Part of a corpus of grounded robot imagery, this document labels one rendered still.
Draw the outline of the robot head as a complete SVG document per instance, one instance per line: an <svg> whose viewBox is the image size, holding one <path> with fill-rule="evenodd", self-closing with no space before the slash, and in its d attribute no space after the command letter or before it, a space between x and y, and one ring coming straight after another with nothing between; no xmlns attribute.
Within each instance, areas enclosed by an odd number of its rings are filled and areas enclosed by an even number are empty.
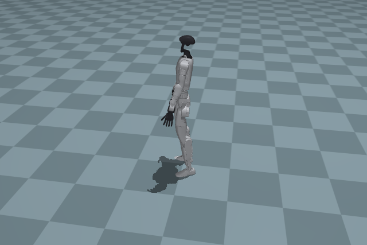
<svg viewBox="0 0 367 245"><path fill-rule="evenodd" d="M192 56L190 54L189 50L184 49L184 45L189 46L190 44L195 44L195 39L192 36L185 35L179 38L182 46L181 46L181 52L183 52L183 56L186 55L187 58L192 59Z"/></svg>

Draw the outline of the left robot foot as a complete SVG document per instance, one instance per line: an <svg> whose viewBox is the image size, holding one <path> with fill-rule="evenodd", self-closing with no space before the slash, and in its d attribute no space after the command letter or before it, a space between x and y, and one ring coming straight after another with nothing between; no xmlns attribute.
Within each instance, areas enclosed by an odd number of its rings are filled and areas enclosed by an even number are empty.
<svg viewBox="0 0 367 245"><path fill-rule="evenodd" d="M188 168L189 169L189 168ZM176 176L177 177L186 177L188 175L191 175L191 174L195 174L196 171L194 168L192 168L190 171L187 171L187 169L185 168L184 170L180 171L180 172L176 172Z"/></svg>

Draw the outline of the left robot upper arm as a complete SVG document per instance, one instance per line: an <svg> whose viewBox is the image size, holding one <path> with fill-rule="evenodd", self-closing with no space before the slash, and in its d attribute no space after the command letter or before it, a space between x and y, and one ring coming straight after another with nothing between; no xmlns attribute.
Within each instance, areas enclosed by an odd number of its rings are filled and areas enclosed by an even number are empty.
<svg viewBox="0 0 367 245"><path fill-rule="evenodd" d="M179 75L178 75L179 83L177 83L182 86L182 90L185 84L188 69L189 69L189 62L186 60L182 60L179 64ZM177 84L174 85L174 89Z"/></svg>

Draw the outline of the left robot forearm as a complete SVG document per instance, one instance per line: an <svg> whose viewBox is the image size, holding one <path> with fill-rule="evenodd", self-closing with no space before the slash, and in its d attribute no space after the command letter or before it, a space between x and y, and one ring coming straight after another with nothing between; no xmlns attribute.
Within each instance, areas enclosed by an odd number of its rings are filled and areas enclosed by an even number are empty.
<svg viewBox="0 0 367 245"><path fill-rule="evenodd" d="M182 92L182 86L177 84L175 86L175 90L173 92L173 96L171 97L171 101L170 101L170 107L169 107L169 111L174 111L174 107L176 105L176 101L178 101L178 98L181 96L181 92Z"/></svg>

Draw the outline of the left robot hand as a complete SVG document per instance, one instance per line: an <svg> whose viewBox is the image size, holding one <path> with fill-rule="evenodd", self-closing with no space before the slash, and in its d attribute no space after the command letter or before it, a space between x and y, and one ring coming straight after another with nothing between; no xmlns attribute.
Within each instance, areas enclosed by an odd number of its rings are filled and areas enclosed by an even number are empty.
<svg viewBox="0 0 367 245"><path fill-rule="evenodd" d="M169 105L169 107L170 107L170 105ZM166 115L161 119L161 121L162 121L165 118L165 121L164 121L163 125L165 125L165 123L166 123L166 126L168 124L168 121L169 121L169 125L168 126L170 126L170 121L171 121L171 126L172 126L173 125L173 119L174 119L173 113L175 111L175 108L174 108L174 111L172 112L172 111L169 111L169 107L168 107L168 110L167 110L168 113L166 113Z"/></svg>

